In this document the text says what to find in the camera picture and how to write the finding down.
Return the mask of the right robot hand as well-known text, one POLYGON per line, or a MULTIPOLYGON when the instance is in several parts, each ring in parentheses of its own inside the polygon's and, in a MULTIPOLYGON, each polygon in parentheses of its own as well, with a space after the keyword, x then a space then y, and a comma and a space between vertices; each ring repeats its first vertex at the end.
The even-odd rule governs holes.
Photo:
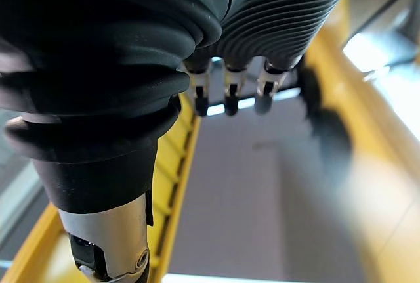
POLYGON ((339 0, 1 0, 5 136, 29 157, 92 282, 146 282, 158 139, 192 88, 208 109, 211 61, 225 110, 265 59, 255 108, 268 112, 339 0))

